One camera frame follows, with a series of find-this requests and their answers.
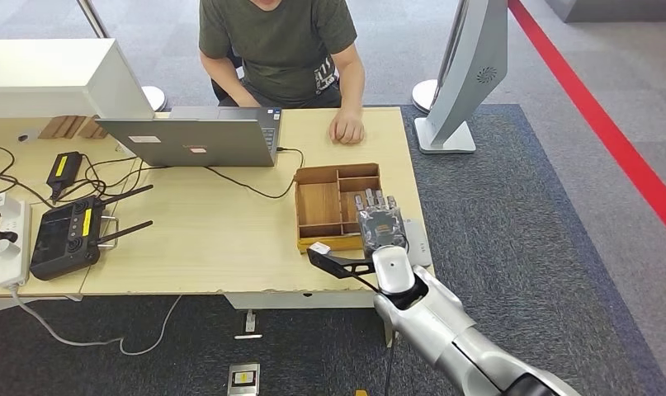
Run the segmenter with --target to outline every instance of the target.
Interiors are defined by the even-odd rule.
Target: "wooden table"
[[[116,151],[117,143],[111,137],[99,140],[83,138],[34,139],[33,137],[48,121],[49,119],[0,119],[0,146],[12,151],[17,159],[14,166],[7,171],[7,174],[16,177],[20,182],[38,191],[43,197],[50,196],[50,188],[45,184],[46,178],[53,166],[56,155],[59,153],[79,151],[85,153],[94,163],[126,158],[126,154]],[[19,142],[18,137],[22,134],[28,134],[31,138],[25,142]],[[8,161],[9,157],[0,151],[0,171],[7,165]],[[133,162],[127,161],[100,166],[97,167],[97,172],[102,180],[107,182],[117,181],[130,171],[134,166]],[[83,167],[80,168],[80,175],[84,174],[86,165],[86,163],[83,163]],[[119,192],[124,184],[122,183],[111,191]],[[0,181],[0,190],[6,186],[9,186],[9,184]],[[90,186],[82,188],[69,198],[82,196],[91,190]],[[27,200],[32,204],[39,202],[38,198],[21,187],[13,188],[8,194],[18,200]],[[41,203],[31,206],[31,248],[33,248],[33,241],[36,240],[41,216],[46,210],[46,206]],[[103,255],[102,262],[111,260],[111,254],[112,252],[107,252]],[[86,274],[87,269],[75,271],[72,274],[50,281],[37,280],[33,275],[30,275],[26,285],[19,289],[19,294],[24,296],[79,295]],[[0,296],[9,296],[9,291],[0,288]]]
[[[305,153],[305,166],[379,163],[381,185],[404,217],[423,221],[398,108],[365,109],[366,139],[345,146],[327,134],[335,110],[287,110],[279,145]],[[299,155],[278,154],[274,168],[222,172],[270,194],[286,189]],[[122,201],[123,226],[154,225],[123,237],[93,266],[83,295],[225,294],[235,308],[371,307],[371,292],[312,266],[296,248],[294,194],[263,198],[201,168],[146,172],[155,188]],[[348,257],[361,257],[349,252]]]

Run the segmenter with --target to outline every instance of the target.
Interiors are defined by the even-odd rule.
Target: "electrical outlet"
[[[0,231],[12,231],[17,240],[0,241],[0,287],[24,285],[29,279],[31,262],[31,206],[2,196],[0,201]]]

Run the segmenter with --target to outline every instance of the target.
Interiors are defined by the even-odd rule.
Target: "red line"
[[[520,0],[508,0],[510,11],[517,19],[527,38],[536,48],[566,91],[571,101],[590,124],[610,154],[615,158],[624,173],[639,190],[651,208],[666,225],[666,186],[656,172],[636,151],[634,145],[626,138],[612,118],[605,112],[592,93],[585,87],[578,75],[554,47],[544,31]]]

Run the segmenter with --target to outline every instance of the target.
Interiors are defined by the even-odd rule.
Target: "man's hand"
[[[340,109],[330,123],[328,135],[333,142],[357,144],[364,139],[364,124],[361,122],[361,109]]]

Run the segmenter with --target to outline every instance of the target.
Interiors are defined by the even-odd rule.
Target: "silver robotic arm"
[[[555,375],[539,370],[500,349],[474,328],[461,301],[437,278],[409,260],[409,241],[400,209],[368,191],[366,205],[357,197],[365,259],[330,255],[316,243],[311,263],[338,278],[375,272],[376,312],[420,356],[440,370],[465,396],[579,396]]]
[[[376,312],[466,396],[577,396],[555,375],[518,360],[474,328],[461,301],[406,250],[372,253]]]

